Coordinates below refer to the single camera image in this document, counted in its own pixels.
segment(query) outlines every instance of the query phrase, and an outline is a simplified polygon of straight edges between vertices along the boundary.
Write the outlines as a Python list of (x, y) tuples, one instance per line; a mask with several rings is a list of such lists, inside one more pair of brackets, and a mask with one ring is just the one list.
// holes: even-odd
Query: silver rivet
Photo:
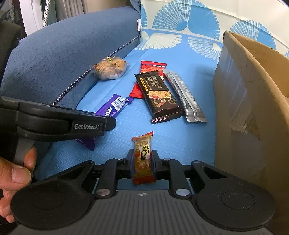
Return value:
[(96, 191), (97, 195), (99, 196), (107, 196), (110, 194), (110, 190), (107, 188), (101, 188)]
[(176, 194), (179, 196), (188, 196), (190, 194), (190, 191), (185, 188), (180, 188), (176, 190)]

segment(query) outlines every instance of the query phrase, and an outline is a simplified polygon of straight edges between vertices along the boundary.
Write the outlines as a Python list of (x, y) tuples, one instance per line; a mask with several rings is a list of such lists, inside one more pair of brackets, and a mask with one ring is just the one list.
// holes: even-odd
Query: purple snack package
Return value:
[[(116, 117), (120, 111), (131, 104), (133, 101), (132, 97), (123, 98), (118, 94), (114, 94), (108, 102), (106, 102), (95, 114), (101, 116)], [(87, 147), (91, 151), (94, 151), (95, 148), (95, 138), (94, 137), (84, 137), (76, 140), (81, 143), (83, 146)]]

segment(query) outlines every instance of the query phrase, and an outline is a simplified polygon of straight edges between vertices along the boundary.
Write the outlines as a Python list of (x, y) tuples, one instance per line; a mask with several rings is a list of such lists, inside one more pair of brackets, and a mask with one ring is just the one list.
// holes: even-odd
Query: silver snack package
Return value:
[(207, 122), (201, 108), (195, 101), (193, 95), (185, 85), (181, 77), (174, 71), (163, 69), (168, 81), (177, 92), (188, 122)]

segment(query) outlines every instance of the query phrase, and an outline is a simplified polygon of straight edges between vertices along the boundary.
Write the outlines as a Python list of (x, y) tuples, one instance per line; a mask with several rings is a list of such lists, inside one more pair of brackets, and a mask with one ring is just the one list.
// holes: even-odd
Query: red snack package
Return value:
[[(166, 68), (166, 63), (159, 63), (159, 62), (152, 62), (152, 61), (145, 61), (142, 60), (140, 64), (140, 73), (146, 73), (151, 71), (158, 71), (159, 76), (164, 81), (164, 73), (162, 69)], [(134, 88), (132, 89), (131, 93), (129, 94), (130, 97), (144, 99), (140, 86), (136, 82), (134, 84)]]
[(133, 181), (135, 184), (153, 183), (155, 178), (151, 169), (151, 138), (153, 131), (139, 137), (133, 137), (134, 142), (134, 169)]

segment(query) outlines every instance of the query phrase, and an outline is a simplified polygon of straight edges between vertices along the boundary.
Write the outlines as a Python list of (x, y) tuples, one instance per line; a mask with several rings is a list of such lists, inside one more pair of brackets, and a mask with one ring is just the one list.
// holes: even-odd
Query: gray ribbed panel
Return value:
[(217, 228), (200, 217), (188, 200), (175, 199), (167, 190), (120, 190), (113, 198), (97, 200), (91, 211), (71, 226), (45, 232), (20, 225), (11, 234), (272, 235), (266, 228), (249, 232)]

